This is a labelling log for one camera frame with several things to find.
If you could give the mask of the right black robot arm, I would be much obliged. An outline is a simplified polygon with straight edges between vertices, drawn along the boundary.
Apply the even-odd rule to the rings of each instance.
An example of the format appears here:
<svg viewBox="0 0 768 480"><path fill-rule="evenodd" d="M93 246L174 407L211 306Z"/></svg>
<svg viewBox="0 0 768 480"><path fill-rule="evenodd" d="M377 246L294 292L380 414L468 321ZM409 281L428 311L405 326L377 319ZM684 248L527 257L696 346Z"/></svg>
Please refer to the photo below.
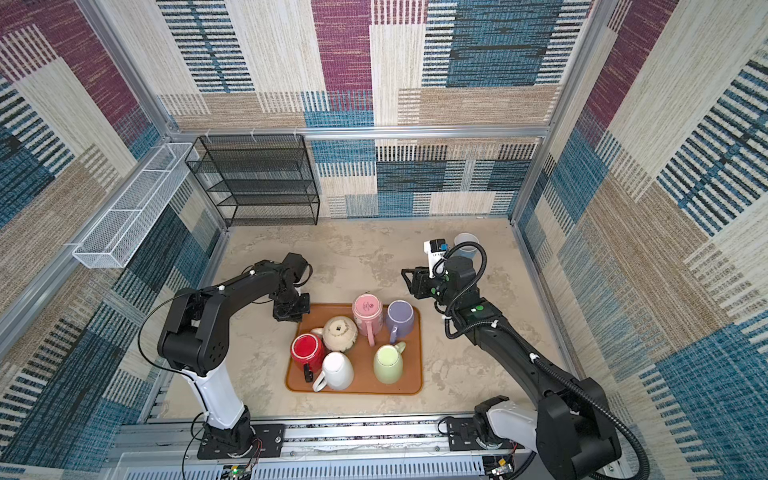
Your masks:
<svg viewBox="0 0 768 480"><path fill-rule="evenodd" d="M442 274L416 267L401 275L414 298L444 306L456 334L491 355L523 388L536 407L532 448L552 477L603 479L601 470L622 456L603 388L562 370L525 340L471 284L476 273L469 259L450 258L443 268Z"/></svg>

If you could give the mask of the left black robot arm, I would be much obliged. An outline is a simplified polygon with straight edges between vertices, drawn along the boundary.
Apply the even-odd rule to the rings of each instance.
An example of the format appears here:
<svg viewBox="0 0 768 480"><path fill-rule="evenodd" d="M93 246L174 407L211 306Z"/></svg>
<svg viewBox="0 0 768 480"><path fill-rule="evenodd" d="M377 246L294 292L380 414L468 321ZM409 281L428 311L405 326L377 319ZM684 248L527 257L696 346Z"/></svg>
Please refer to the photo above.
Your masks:
<svg viewBox="0 0 768 480"><path fill-rule="evenodd" d="M230 457L252 448L256 434L247 406L237 396L226 368L230 319L265 297L279 322L300 322L310 312L310 296L300 288L313 267L300 254L280 262L262 260L218 285L183 289L161 330L157 352L169 367L183 375L202 407L203 439Z"/></svg>

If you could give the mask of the red mug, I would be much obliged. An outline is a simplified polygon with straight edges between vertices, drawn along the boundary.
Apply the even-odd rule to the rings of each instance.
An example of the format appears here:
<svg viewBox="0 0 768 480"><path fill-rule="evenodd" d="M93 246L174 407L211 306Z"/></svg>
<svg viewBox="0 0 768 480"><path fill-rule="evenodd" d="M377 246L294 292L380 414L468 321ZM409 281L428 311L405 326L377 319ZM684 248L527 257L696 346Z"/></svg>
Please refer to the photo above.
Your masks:
<svg viewBox="0 0 768 480"><path fill-rule="evenodd" d="M298 335L290 347L294 364L301 371L306 383L312 383L322 369L326 356L322 339L314 333Z"/></svg>

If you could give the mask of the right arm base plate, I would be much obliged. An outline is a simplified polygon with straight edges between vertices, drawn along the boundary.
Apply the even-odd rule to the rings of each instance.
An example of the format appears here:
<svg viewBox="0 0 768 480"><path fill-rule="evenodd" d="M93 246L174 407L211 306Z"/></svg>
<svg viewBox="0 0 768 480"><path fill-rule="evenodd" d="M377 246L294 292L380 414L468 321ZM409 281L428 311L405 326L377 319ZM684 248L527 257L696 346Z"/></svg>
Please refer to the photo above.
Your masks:
<svg viewBox="0 0 768 480"><path fill-rule="evenodd" d="M515 443L509 440L501 442L486 442L480 438L475 422L469 417L445 416L436 426L438 433L448 440L449 450L512 450Z"/></svg>

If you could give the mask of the white mug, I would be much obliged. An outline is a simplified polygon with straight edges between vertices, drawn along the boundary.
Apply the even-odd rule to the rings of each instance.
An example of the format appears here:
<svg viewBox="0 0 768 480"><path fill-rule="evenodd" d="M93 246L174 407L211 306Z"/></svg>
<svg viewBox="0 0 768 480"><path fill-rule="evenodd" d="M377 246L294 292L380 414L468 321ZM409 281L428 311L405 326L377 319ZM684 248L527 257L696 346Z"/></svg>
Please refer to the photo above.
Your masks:
<svg viewBox="0 0 768 480"><path fill-rule="evenodd" d="M314 392L324 389L346 390L354 380L354 369L349 358L340 352L331 352L323 360L322 368L312 384Z"/></svg>

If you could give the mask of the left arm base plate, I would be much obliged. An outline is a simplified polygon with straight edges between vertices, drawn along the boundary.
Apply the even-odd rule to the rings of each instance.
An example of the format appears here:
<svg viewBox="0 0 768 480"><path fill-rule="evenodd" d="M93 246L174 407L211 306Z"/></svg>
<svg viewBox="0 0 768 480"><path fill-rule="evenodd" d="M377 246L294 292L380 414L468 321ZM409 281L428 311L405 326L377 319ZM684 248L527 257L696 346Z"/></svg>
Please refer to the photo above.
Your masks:
<svg viewBox="0 0 768 480"><path fill-rule="evenodd" d="M204 425L198 460L235 460L277 458L280 456L285 424L256 424L221 430Z"/></svg>

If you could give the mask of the blue polka dot mug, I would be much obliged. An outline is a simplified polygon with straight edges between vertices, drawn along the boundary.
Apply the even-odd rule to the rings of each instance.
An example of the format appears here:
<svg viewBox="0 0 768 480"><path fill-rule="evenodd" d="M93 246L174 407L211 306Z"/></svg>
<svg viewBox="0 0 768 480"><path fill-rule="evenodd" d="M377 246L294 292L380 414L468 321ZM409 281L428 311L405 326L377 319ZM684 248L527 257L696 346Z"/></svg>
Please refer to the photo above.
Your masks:
<svg viewBox="0 0 768 480"><path fill-rule="evenodd" d="M473 260L477 254L476 245L479 243L478 238L467 232L459 233L454 238L454 245L460 245L460 248L454 253L455 256L461 256Z"/></svg>

